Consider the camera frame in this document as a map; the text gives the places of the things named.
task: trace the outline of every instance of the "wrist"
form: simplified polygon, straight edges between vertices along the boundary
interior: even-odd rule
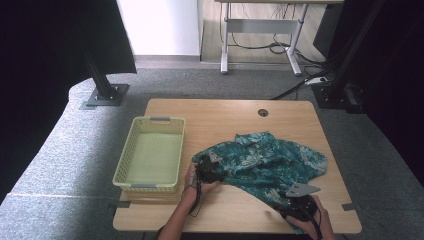
[[[183,204],[184,206],[191,208],[194,202],[196,201],[196,197],[197,197],[197,189],[189,186],[184,191],[181,197],[180,204]]]

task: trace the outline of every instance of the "desk leg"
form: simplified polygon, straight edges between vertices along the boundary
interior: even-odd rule
[[[290,64],[293,68],[293,72],[296,76],[302,75],[300,71],[299,64],[297,63],[296,57],[294,56],[294,50],[296,49],[297,41],[299,40],[300,31],[302,30],[303,22],[305,20],[306,11],[308,10],[309,4],[303,4],[302,14],[298,19],[296,30],[292,36],[292,40],[290,42],[290,47],[286,48],[287,57],[289,58]]]
[[[226,4],[225,18],[224,18],[224,45],[222,46],[221,54],[221,73],[228,73],[228,15],[230,11],[230,4]]]

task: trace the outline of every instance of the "cloth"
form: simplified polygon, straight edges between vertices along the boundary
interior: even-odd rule
[[[276,139],[270,132],[236,135],[233,142],[222,142],[197,153],[192,162],[198,163],[210,152],[222,158],[215,171],[226,174],[224,184],[238,187],[270,206],[287,205],[279,192],[286,192],[295,182],[306,184],[327,170],[324,154]]]

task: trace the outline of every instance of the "table hole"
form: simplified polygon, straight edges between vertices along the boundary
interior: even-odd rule
[[[266,110],[266,109],[259,109],[258,114],[261,117],[266,117],[266,116],[268,116],[269,113],[268,113],[268,110]]]

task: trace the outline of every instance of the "gray carpet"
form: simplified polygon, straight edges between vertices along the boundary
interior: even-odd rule
[[[108,76],[130,84],[119,107],[85,108],[95,85],[74,86],[44,146],[0,207],[0,239],[151,239],[112,226],[120,189],[112,184],[131,121],[151,98],[270,99],[302,78],[289,71],[140,69]],[[321,110],[309,87],[284,100],[311,101],[363,230],[339,239],[424,239],[424,189],[366,115]],[[184,235],[186,239],[200,235]],[[201,239],[285,239],[202,235]]]

